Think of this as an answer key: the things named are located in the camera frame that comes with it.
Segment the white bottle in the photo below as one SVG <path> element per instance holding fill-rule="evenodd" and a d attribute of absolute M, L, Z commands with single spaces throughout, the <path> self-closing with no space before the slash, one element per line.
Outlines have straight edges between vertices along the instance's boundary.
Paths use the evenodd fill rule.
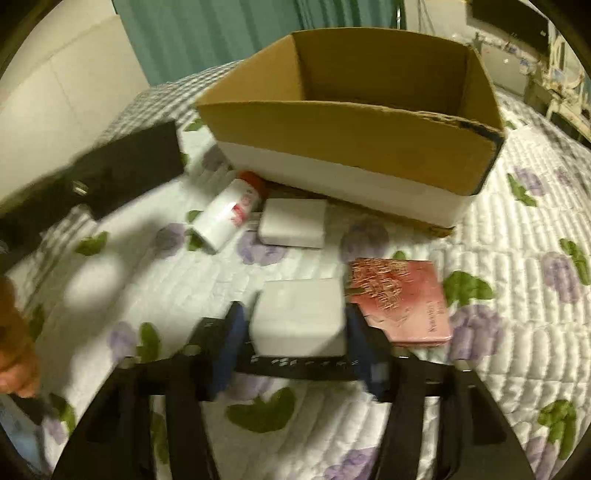
<path fill-rule="evenodd" d="M 264 197 L 265 182 L 251 171 L 242 171 L 197 217 L 193 225 L 199 237 L 219 252 L 248 220 Z"/>

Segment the screw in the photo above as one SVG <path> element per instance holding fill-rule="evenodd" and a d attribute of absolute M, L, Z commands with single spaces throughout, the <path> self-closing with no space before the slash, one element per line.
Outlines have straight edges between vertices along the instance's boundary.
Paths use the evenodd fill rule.
<path fill-rule="evenodd" d="M 78 181 L 78 180 L 74 180 L 72 182 L 72 190 L 74 191 L 75 194 L 78 194 L 81 197 L 83 197 L 84 195 L 86 195 L 88 193 L 88 187 L 86 185 L 84 185 L 81 181 Z"/>
<path fill-rule="evenodd" d="M 392 348 L 392 354 L 398 358 L 408 358 L 410 353 L 402 346 L 394 345 Z"/>
<path fill-rule="evenodd" d="M 470 364 L 465 360 L 456 360 L 453 364 L 460 372 L 469 372 L 472 370 Z"/>
<path fill-rule="evenodd" d="M 134 356 L 126 356 L 119 364 L 117 368 L 122 368 L 123 370 L 129 370 L 130 368 L 134 367 L 137 363 L 137 360 Z"/>
<path fill-rule="evenodd" d="M 186 356 L 195 356 L 201 353 L 201 347 L 199 345 L 185 345 L 182 350 L 182 354 Z"/>

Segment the red bottle cap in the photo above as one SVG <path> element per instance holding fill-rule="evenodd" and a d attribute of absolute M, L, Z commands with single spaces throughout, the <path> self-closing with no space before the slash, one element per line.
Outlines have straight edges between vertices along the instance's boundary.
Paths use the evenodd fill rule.
<path fill-rule="evenodd" d="M 260 176 L 256 173 L 251 171 L 242 171 L 238 174 L 237 178 L 244 180 L 252 188 L 254 188 L 259 194 L 259 197 L 262 199 L 267 197 L 267 186 L 265 185 L 265 180 L 260 178 Z"/>

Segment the box flap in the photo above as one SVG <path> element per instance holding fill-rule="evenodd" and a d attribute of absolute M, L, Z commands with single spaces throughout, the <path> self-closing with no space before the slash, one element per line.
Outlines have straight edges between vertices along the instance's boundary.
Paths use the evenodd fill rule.
<path fill-rule="evenodd" d="M 243 61 L 199 97 L 198 105 L 250 100 L 304 100 L 296 45 L 283 37 Z"/>
<path fill-rule="evenodd" d="M 457 115 L 468 48 L 387 28 L 293 34 L 310 100 L 370 103 Z"/>
<path fill-rule="evenodd" d="M 471 48 L 467 56 L 466 80 L 458 116 L 504 132 L 492 83 L 479 55 Z"/>

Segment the purple flower pattern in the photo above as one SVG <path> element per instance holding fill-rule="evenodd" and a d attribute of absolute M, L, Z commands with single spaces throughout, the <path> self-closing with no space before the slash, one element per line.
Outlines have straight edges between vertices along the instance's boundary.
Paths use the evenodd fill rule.
<path fill-rule="evenodd" d="M 156 233 L 154 247 L 158 258 L 172 257 L 183 246 L 185 226 L 170 223 Z"/>
<path fill-rule="evenodd" d="M 49 434 L 49 436 L 56 441 L 58 445 L 63 445 L 68 439 L 66 428 L 64 427 L 64 424 L 58 419 L 45 417 L 41 421 L 41 426 Z"/>
<path fill-rule="evenodd" d="M 138 334 L 127 322 L 119 322 L 113 327 L 107 340 L 111 349 L 113 362 L 118 364 L 126 356 L 135 355 L 135 347 L 138 344 Z"/>
<path fill-rule="evenodd" d="M 350 450 L 340 465 L 332 465 L 324 472 L 325 480 L 368 480 L 374 464 L 376 448 Z"/>
<path fill-rule="evenodd" d="M 266 392 L 272 381 L 271 377 L 234 373 L 226 389 L 226 395 L 232 400 L 253 400 Z"/>
<path fill-rule="evenodd" d="M 203 154 L 203 168 L 209 171 L 216 171 L 219 167 L 228 162 L 222 149 L 215 144 Z"/>
<path fill-rule="evenodd" d="M 287 248 L 262 244 L 256 232 L 247 231 L 238 241 L 236 251 L 246 265 L 266 267 L 279 263 L 286 255 Z"/>
<path fill-rule="evenodd" d="M 535 473 L 536 480 L 549 480 L 557 463 L 558 448 L 545 437 L 531 439 L 525 447 L 525 455 Z"/>
<path fill-rule="evenodd" d="M 450 323 L 450 360 L 480 361 L 493 355 L 504 335 L 501 318 L 486 305 L 464 305 L 451 316 Z"/>
<path fill-rule="evenodd" d="M 581 296 L 581 285 L 570 257 L 550 252 L 542 257 L 541 264 L 544 284 L 558 292 L 561 302 L 577 303 Z"/>
<path fill-rule="evenodd" d="M 516 168 L 515 176 L 533 196 L 541 197 L 546 195 L 544 183 L 531 168 Z"/>
<path fill-rule="evenodd" d="M 566 185 L 567 187 L 572 187 L 573 182 L 570 181 L 569 174 L 567 173 L 566 169 L 563 167 L 559 167 L 554 171 L 556 178 L 562 185 Z"/>
<path fill-rule="evenodd" d="M 356 258 L 382 258 L 388 248 L 388 231 L 372 218 L 354 223 L 340 240 L 343 263 Z"/>

